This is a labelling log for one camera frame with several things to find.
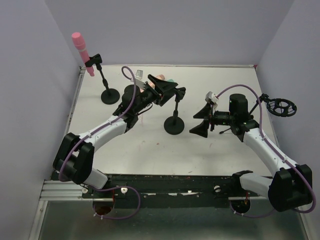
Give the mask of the black round-base mic stand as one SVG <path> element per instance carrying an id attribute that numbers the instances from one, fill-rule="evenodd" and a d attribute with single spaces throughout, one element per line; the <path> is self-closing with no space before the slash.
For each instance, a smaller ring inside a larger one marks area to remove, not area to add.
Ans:
<path id="1" fill-rule="evenodd" d="M 103 71 L 102 71 L 102 66 L 101 66 L 102 62 L 103 61 L 102 61 L 101 55 L 96 54 L 94 56 L 90 56 L 89 60 L 86 61 L 84 64 L 85 64 L 87 72 L 89 73 L 89 75 L 91 77 L 95 76 L 93 65 L 96 66 L 96 69 L 100 73 L 100 76 L 102 79 L 102 84 L 105 88 L 105 90 L 100 95 L 100 99 L 106 105 L 113 105 L 120 99 L 120 93 L 114 88 L 109 88 L 108 81 L 106 80 L 106 78 L 103 74 Z"/>

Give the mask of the pink toy microphone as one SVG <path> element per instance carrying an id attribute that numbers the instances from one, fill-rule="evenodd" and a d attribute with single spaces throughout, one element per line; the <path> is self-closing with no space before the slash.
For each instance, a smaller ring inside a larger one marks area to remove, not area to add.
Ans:
<path id="1" fill-rule="evenodd" d="M 71 38 L 75 48 L 79 52 L 79 55 L 86 67 L 87 72 L 91 77 L 94 77 L 95 76 L 94 68 L 92 66 L 86 65 L 86 63 L 90 60 L 90 57 L 86 48 L 86 42 L 84 40 L 84 37 L 80 32 L 74 32 L 72 33 Z"/>

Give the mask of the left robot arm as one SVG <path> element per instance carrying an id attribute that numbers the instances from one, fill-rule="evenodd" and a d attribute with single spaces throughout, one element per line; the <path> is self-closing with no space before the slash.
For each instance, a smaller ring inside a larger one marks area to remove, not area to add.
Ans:
<path id="1" fill-rule="evenodd" d="M 53 162 L 61 182 L 72 181 L 77 185 L 88 185 L 102 189 L 107 181 L 106 174 L 93 167 L 95 152 L 112 139 L 125 134 L 138 121 L 139 113 L 151 104 L 163 106 L 177 92 L 178 83 L 147 77 L 154 86 L 144 83 L 144 90 L 131 84 L 121 97 L 121 103 L 112 116 L 97 127 L 80 135 L 68 133 L 64 136 Z"/>

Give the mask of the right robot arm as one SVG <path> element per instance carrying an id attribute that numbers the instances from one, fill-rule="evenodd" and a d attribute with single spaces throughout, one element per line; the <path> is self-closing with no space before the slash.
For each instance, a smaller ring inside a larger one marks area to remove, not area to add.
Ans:
<path id="1" fill-rule="evenodd" d="M 306 164 L 297 164 L 270 140 L 262 125 L 248 111 L 246 96 L 231 94 L 228 111 L 216 110 L 218 98 L 211 91 L 205 101 L 205 106 L 193 116 L 202 123 L 189 132 L 206 138 L 215 126 L 229 126 L 231 132 L 257 154 L 272 176 L 266 178 L 252 171 L 241 171 L 233 175 L 236 186 L 267 198 L 278 212 L 297 211 L 305 205 L 311 205 L 308 213 L 313 211 L 316 197 L 312 188 L 312 170 Z"/>

